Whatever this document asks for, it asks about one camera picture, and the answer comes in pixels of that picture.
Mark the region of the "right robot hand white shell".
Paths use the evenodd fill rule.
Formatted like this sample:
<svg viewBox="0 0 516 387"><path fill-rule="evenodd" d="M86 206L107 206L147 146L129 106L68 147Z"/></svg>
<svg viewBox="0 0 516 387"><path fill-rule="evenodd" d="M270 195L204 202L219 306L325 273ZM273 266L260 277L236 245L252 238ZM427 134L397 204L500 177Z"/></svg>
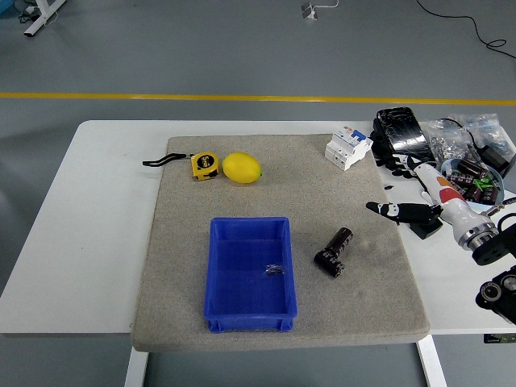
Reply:
<svg viewBox="0 0 516 387"><path fill-rule="evenodd" d="M475 238L496 231L493 221L475 212L432 164L402 154L394 154L393 159L397 167L419 180L431 204L367 202L367 209L396 223L428 224L441 218L451 225L455 241L464 249Z"/></svg>

